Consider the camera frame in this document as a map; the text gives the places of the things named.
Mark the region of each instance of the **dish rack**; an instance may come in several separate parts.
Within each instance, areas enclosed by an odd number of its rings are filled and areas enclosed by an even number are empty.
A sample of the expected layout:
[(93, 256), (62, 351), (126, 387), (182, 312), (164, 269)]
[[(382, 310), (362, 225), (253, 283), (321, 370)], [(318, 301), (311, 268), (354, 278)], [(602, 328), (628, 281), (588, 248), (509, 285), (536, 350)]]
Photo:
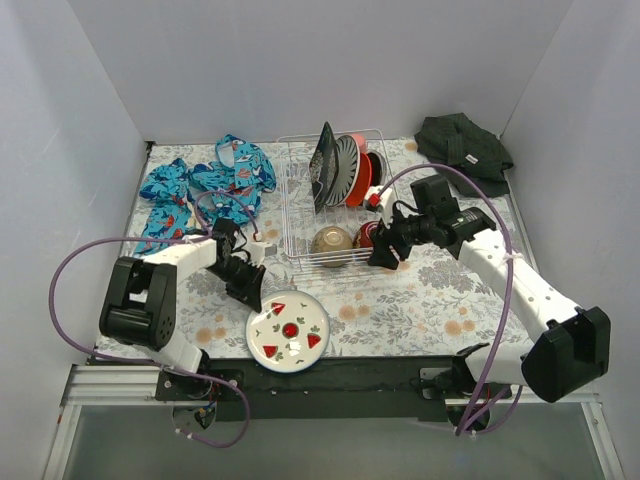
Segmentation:
[[(386, 165), (386, 175), (382, 182), (393, 176), (389, 164), (382, 132), (376, 129), (334, 132), (336, 138), (341, 135), (358, 133), (367, 142), (367, 150), (375, 150), (382, 154)], [(284, 252), (294, 267), (301, 272), (312, 272), (316, 268), (323, 270), (340, 270), (352, 265), (366, 265), (372, 248), (357, 248), (344, 252), (311, 253), (311, 244), (315, 234), (324, 227), (337, 226), (349, 233), (351, 238), (360, 227), (372, 221), (378, 221), (380, 214), (369, 212), (364, 207), (347, 207), (338, 205), (324, 207), (317, 214), (311, 190), (309, 161), (313, 156), (320, 134), (293, 135), (280, 137), (277, 140), (278, 164), (280, 166), (280, 188), (282, 192), (282, 221)], [(338, 268), (327, 268), (326, 264), (344, 260), (346, 265)]]

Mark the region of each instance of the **dark green towel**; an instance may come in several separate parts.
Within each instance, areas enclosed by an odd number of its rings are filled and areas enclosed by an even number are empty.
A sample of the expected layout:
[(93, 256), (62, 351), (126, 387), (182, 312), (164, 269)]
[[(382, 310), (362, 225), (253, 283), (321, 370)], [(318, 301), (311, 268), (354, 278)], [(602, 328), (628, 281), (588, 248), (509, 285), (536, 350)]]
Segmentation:
[[(419, 153), (433, 163), (449, 165), (464, 173), (485, 195), (497, 197), (509, 193), (502, 172), (513, 166), (511, 156), (495, 135), (477, 126), (464, 113), (425, 118), (415, 139)], [(449, 172), (443, 175), (462, 195), (478, 196), (457, 175)]]

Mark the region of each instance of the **blue cloth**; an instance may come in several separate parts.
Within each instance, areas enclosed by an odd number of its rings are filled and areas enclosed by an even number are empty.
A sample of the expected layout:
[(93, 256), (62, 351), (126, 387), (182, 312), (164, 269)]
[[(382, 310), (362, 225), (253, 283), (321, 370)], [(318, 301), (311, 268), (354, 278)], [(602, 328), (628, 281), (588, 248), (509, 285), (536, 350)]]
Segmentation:
[[(271, 162), (260, 147), (233, 135), (220, 140), (216, 144), (216, 152), (219, 147), (224, 147), (226, 153), (233, 152), (233, 159), (225, 157), (232, 166), (223, 164), (218, 155), (209, 164), (198, 164), (190, 170), (184, 160), (177, 158), (170, 165), (154, 168), (149, 173), (140, 188), (140, 196), (154, 202), (142, 234), (144, 237), (182, 238), (191, 233), (187, 227), (191, 219), (188, 204), (194, 204), (195, 190), (223, 190), (238, 197), (254, 216), (258, 214), (262, 192), (276, 189), (276, 175)], [(233, 199), (213, 194), (211, 201), (212, 207), (202, 205), (202, 202), (199, 205), (208, 222), (214, 223), (217, 218), (228, 218), (238, 225), (249, 222), (249, 216)], [(148, 255), (167, 246), (139, 243), (135, 253)]]
[[(143, 237), (182, 238), (191, 211), (187, 164), (176, 158), (170, 165), (154, 168), (140, 187), (140, 196), (154, 202)], [(138, 243), (135, 253), (148, 255), (166, 248), (165, 243)]]
[(216, 153), (223, 145), (229, 144), (233, 149), (233, 171), (231, 172), (229, 167), (220, 162), (219, 154), (218, 160), (211, 162), (211, 166), (215, 169), (217, 169), (218, 166), (223, 168), (226, 175), (232, 173), (235, 188), (258, 185), (262, 186), (261, 189), (266, 192), (273, 192), (276, 189), (276, 174), (273, 170), (273, 165), (271, 165), (271, 162), (262, 149), (253, 143), (247, 143), (233, 135), (226, 135), (216, 143)]

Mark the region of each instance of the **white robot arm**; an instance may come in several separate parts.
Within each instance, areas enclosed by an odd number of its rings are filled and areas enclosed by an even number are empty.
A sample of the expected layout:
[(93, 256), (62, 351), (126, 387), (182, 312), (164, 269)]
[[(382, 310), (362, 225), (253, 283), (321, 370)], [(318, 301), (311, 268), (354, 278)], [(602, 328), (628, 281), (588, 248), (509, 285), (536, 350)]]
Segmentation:
[[(509, 255), (502, 234), (482, 210), (460, 211), (440, 175), (411, 184), (418, 215), (406, 218), (397, 208), (393, 191), (387, 189), (379, 195), (380, 189), (372, 187), (366, 197), (368, 207), (382, 213), (371, 239), (374, 251), (370, 265), (396, 269), (412, 246), (434, 243), (446, 248), (504, 299)], [(611, 323), (598, 307), (586, 311), (561, 295), (521, 256), (511, 257), (511, 309), (534, 346), (501, 345), (485, 382), (525, 385), (543, 400), (555, 402), (607, 372)], [(479, 344), (458, 352), (450, 381), (460, 390), (470, 391), (481, 376), (489, 351), (488, 344)]]
[[(173, 245), (142, 258), (116, 261), (100, 316), (100, 331), (131, 345), (152, 360), (188, 372), (208, 361), (206, 353), (175, 328), (176, 288), (193, 273), (207, 269), (227, 282), (227, 294), (256, 311), (262, 308), (262, 262), (274, 246), (248, 240), (235, 248), (240, 232), (231, 220), (218, 219), (213, 236)], [(247, 260), (238, 255), (242, 250)]]

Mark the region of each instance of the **white wall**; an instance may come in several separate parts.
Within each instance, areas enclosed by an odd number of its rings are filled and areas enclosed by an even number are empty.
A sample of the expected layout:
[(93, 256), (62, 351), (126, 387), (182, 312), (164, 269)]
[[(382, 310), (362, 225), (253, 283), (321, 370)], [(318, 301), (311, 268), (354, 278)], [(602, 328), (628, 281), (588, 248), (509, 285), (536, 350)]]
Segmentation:
[(335, 129), (502, 132), (571, 0), (70, 0), (138, 130), (162, 143)]
[[(144, 142), (66, 0), (0, 0), (0, 476), (40, 478), (72, 362), (47, 313), (74, 246), (121, 234)], [(116, 247), (81, 258), (60, 314), (91, 345)]]
[(542, 273), (611, 317), (604, 413), (627, 478), (640, 476), (640, 5), (576, 0), (504, 141)]

